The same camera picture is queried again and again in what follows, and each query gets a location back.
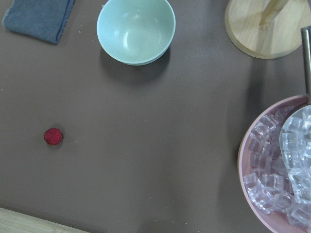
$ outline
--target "pink bowl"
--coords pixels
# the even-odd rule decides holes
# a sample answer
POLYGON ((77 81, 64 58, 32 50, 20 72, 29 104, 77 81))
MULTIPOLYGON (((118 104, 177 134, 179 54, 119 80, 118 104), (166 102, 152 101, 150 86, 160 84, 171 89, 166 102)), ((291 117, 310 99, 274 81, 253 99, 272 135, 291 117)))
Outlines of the pink bowl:
POLYGON ((291 226, 288 221, 286 215, 279 213, 279 212, 272 212, 268 215, 265 215, 261 212, 256 206, 254 206, 251 200, 248 197, 247 191, 244 187, 243 183, 243 176, 250 174, 251 166, 250 166, 250 154, 251 151, 248 150, 248 146, 250 143, 250 132, 252 131, 253 127, 256 123, 263 117, 265 114, 274 114, 278 108, 283 108, 286 106, 296 106, 299 107, 300 105, 306 104, 308 101, 308 96, 300 95, 287 98, 282 100, 268 109, 266 109, 263 113, 261 113, 256 120, 252 123, 252 125, 247 130, 242 143, 239 149, 239 157, 238 157, 238 170, 239 170, 239 177, 242 186, 243 193, 245 198, 255 213, 255 215, 259 218, 259 220, 272 232, 274 233, 308 233, 307 228, 303 227, 294 227, 291 226))

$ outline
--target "light green bowl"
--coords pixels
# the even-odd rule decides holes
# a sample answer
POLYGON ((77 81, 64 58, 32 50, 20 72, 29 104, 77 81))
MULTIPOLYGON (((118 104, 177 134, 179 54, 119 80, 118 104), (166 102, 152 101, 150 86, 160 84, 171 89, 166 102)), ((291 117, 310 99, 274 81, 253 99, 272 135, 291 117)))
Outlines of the light green bowl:
POLYGON ((167 0, 109 0, 97 20, 102 48, 128 65, 145 65, 168 49, 176 27, 167 0))

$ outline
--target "wooden board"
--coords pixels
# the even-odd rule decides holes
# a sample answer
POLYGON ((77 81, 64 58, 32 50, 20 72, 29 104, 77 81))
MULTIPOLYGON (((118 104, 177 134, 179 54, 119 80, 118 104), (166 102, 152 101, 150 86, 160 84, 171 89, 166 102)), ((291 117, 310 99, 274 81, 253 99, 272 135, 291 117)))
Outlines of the wooden board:
POLYGON ((285 56, 301 45, 311 24, 307 0, 231 0, 225 13, 229 38, 241 51, 264 59, 285 56))
POLYGON ((0 233, 87 233, 40 218, 0 208, 0 233))

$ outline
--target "red berry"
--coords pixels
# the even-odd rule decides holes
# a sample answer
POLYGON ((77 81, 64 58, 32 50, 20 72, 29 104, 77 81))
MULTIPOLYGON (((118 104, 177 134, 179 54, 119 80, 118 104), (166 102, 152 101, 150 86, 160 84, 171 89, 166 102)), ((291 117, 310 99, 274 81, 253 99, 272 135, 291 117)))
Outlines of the red berry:
POLYGON ((57 128, 51 128, 48 129, 45 133, 44 133, 44 140, 52 146, 56 146, 57 144, 59 144, 63 139, 63 134, 62 132, 57 129, 57 128))

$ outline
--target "wooden edge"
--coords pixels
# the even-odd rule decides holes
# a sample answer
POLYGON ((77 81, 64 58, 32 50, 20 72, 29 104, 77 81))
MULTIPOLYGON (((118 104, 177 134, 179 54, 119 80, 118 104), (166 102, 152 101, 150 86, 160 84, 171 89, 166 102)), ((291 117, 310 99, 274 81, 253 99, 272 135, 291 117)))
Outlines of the wooden edge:
POLYGON ((87 233, 72 227, 0 208, 0 233, 87 233))

